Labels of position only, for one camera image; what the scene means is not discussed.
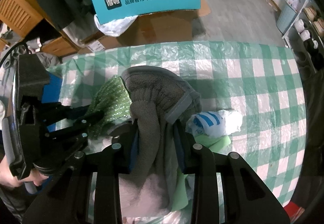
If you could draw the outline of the blue cardboard box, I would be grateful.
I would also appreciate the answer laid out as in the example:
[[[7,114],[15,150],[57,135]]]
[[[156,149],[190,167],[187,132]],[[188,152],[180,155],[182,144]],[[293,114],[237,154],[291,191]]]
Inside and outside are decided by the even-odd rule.
[[[41,111],[44,116],[45,137],[48,138],[49,134],[55,131],[55,124],[60,118],[62,104],[59,101],[59,95],[63,80],[49,71],[46,71],[46,74],[49,77],[49,82],[43,86]]]

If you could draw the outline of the light blue waste bin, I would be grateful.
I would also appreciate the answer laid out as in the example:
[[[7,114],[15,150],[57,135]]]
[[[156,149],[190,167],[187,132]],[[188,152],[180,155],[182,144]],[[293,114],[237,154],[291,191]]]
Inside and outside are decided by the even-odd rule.
[[[276,26],[282,34],[285,34],[288,28],[291,26],[296,14],[296,10],[286,1],[276,22]]]

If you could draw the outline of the wooden louvered cabinet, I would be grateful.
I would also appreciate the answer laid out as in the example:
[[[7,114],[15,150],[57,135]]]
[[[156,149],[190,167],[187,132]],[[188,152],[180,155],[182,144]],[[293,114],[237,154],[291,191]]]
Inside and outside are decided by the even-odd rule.
[[[77,53],[80,48],[58,27],[38,4],[37,0],[1,0],[1,21],[7,24],[21,40],[30,34],[55,32],[58,37],[46,41],[41,52],[57,57]]]

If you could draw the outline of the grey shoe rack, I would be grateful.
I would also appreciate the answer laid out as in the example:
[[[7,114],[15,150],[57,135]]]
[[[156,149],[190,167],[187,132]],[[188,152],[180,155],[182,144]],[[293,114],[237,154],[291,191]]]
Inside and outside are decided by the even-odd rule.
[[[301,1],[282,39],[316,73],[323,69],[323,15],[314,0]]]

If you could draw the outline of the white plastic bag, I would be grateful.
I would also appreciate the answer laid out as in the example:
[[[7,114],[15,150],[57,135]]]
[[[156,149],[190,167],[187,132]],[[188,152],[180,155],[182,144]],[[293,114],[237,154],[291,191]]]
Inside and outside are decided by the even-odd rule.
[[[100,24],[98,16],[94,15],[94,23],[97,29],[106,36],[119,37],[134,23],[138,16],[129,16],[121,19],[115,19],[108,23]]]

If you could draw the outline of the green checkered tablecloth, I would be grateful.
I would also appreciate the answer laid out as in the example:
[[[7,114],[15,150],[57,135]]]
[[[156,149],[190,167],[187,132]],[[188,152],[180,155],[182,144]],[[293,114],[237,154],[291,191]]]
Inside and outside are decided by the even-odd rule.
[[[130,46],[76,55],[50,67],[62,78],[59,99],[86,106],[110,77],[137,65],[158,66],[201,95],[203,111],[241,112],[241,130],[222,152],[239,153],[282,205],[294,193],[305,151],[306,107],[290,49],[221,41]]]

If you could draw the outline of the brown cardboard box on floor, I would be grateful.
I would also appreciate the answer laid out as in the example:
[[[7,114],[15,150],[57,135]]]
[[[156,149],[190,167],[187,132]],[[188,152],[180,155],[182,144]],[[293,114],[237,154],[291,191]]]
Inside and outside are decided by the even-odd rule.
[[[107,50],[125,46],[138,46],[156,43],[182,42],[193,39],[193,21],[207,16],[211,10],[206,0],[201,1],[201,8],[188,11],[168,11],[139,16],[119,37],[111,37],[100,31],[92,35],[86,47],[79,54]]]

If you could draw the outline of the grey fleece garment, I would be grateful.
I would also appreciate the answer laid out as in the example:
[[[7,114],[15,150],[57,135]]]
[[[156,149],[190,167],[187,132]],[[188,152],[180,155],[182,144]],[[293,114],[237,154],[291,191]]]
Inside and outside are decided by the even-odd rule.
[[[173,124],[202,110],[200,94],[175,73],[160,67],[126,69],[121,78],[132,101],[131,118],[138,123],[139,149],[129,175],[119,176],[124,217],[157,217],[171,211],[178,162]]]

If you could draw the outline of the white blue striped sock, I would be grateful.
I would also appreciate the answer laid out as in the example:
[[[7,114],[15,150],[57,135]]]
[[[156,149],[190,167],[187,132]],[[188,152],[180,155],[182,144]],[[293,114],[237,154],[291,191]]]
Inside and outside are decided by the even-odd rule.
[[[236,110],[208,111],[192,115],[186,122],[186,132],[194,137],[207,135],[211,138],[228,136],[241,130],[243,115]]]

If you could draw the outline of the green sparkly cloth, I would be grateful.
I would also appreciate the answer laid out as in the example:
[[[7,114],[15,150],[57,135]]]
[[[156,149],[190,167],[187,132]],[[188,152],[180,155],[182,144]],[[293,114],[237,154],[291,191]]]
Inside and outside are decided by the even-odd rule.
[[[104,116],[100,121],[91,125],[88,129],[89,137],[93,139],[98,138],[105,125],[116,120],[129,118],[131,103],[129,93],[121,77],[117,75],[111,77],[94,95],[87,110],[86,115],[91,115],[99,111],[104,112]]]

